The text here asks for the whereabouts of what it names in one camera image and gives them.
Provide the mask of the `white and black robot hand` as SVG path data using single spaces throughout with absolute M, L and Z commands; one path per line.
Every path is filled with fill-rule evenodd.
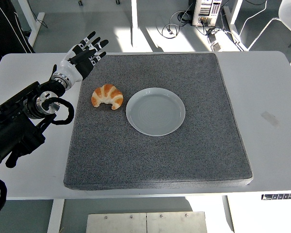
M 71 88 L 76 82 L 83 81 L 91 73 L 94 66 L 106 52 L 101 50 L 109 43 L 107 39 L 95 38 L 96 32 L 74 45 L 53 72 L 51 79 L 63 84 L 65 89 Z

